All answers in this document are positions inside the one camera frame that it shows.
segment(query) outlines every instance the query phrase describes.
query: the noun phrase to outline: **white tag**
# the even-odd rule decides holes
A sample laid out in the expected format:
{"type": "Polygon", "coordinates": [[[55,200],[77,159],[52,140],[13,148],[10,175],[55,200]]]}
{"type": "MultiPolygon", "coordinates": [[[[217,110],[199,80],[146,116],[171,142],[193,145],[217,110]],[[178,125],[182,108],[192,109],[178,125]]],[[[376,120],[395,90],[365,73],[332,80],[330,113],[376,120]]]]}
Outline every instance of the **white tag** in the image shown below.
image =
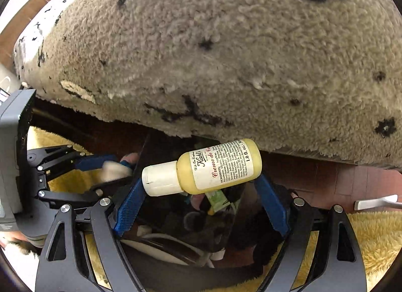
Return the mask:
{"type": "Polygon", "coordinates": [[[197,189],[219,187],[254,174],[250,150],[243,140],[190,152],[197,189]]]}

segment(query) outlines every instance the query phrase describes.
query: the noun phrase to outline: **yellow fluffy carpet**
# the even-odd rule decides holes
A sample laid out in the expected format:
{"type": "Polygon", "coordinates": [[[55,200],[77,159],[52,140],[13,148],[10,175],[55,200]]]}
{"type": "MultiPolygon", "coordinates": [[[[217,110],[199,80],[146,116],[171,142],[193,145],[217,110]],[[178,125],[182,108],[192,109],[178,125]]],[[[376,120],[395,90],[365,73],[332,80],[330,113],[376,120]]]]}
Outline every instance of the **yellow fluffy carpet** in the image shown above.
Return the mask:
{"type": "MultiPolygon", "coordinates": [[[[63,144],[73,143],[38,128],[31,127],[29,130],[28,149],[63,144]]],[[[74,145],[74,148],[84,151],[79,145],[74,145]]],[[[52,191],[82,193],[97,182],[99,182],[99,179],[96,171],[89,173],[72,171],[51,181],[49,185],[52,191]]],[[[351,214],[349,219],[359,241],[366,270],[367,289],[370,291],[383,277],[402,247],[402,212],[351,214]]],[[[307,277],[314,255],[317,236],[316,232],[311,234],[304,261],[294,284],[295,287],[302,285],[307,277]]],[[[110,288],[91,235],[87,236],[87,243],[98,283],[110,288]]],[[[263,279],[264,276],[261,276],[238,286],[214,289],[213,292],[255,292],[263,279]]]]}

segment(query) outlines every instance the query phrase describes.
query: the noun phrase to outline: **yellow lotion bottle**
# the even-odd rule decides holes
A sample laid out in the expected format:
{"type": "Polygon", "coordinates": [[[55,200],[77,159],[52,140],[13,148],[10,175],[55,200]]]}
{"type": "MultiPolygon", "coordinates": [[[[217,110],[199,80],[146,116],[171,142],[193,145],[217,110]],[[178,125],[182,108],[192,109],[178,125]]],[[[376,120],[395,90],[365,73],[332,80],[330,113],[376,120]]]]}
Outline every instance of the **yellow lotion bottle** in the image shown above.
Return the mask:
{"type": "Polygon", "coordinates": [[[257,145],[242,139],[186,152],[178,161],[145,167],[142,183],[152,197],[184,191],[198,195],[254,180],[261,170],[257,145]]]}

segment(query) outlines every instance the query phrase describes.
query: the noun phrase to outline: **silver bolt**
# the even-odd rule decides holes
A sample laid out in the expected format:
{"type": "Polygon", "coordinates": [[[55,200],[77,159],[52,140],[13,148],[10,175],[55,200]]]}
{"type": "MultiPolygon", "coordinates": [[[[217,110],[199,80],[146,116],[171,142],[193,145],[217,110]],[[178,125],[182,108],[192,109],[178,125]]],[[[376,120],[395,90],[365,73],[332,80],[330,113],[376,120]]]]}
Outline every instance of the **silver bolt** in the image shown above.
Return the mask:
{"type": "Polygon", "coordinates": [[[110,199],[109,198],[103,198],[99,201],[101,206],[108,206],[110,204],[110,199]]]}
{"type": "Polygon", "coordinates": [[[343,208],[342,208],[342,206],[340,206],[340,205],[335,205],[335,206],[334,206],[334,210],[335,210],[337,213],[343,212],[343,208]]]}
{"type": "Polygon", "coordinates": [[[304,206],[304,203],[305,203],[302,198],[295,198],[295,199],[293,199],[293,202],[295,203],[296,206],[299,206],[299,207],[304,206]]]}
{"type": "Polygon", "coordinates": [[[71,208],[70,205],[62,205],[60,210],[62,213],[66,213],[67,211],[70,210],[70,208],[71,208]]]}

